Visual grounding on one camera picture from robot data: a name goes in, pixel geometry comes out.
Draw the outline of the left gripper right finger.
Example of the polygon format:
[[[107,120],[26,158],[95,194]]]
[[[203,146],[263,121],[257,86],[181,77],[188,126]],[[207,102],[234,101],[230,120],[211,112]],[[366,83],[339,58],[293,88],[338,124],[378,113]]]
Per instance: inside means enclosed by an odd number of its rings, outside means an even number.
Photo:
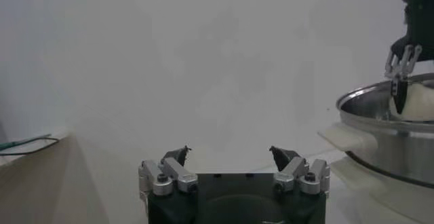
[[[296,186],[307,195],[330,194],[330,166],[316,159],[312,164],[297,152],[271,146],[269,151],[277,166],[273,190],[277,195],[293,191]]]

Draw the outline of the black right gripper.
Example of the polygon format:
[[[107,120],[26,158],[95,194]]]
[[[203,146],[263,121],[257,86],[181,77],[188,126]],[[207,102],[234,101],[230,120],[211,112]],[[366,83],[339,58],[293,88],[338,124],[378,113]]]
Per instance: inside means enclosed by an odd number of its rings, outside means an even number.
[[[408,95],[408,77],[417,61],[433,59],[433,0],[403,0],[406,3],[406,34],[389,52],[384,76],[391,80],[391,97],[402,114]]]

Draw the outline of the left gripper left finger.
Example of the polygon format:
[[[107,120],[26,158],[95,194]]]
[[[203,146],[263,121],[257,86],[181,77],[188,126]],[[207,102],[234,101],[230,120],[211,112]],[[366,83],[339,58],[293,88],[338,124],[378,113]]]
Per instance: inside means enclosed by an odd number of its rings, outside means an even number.
[[[168,151],[160,160],[143,160],[138,167],[138,188],[142,196],[152,193],[155,196],[171,195],[176,189],[181,193],[194,193],[198,190],[199,177],[189,172],[184,164],[191,149],[184,146]]]

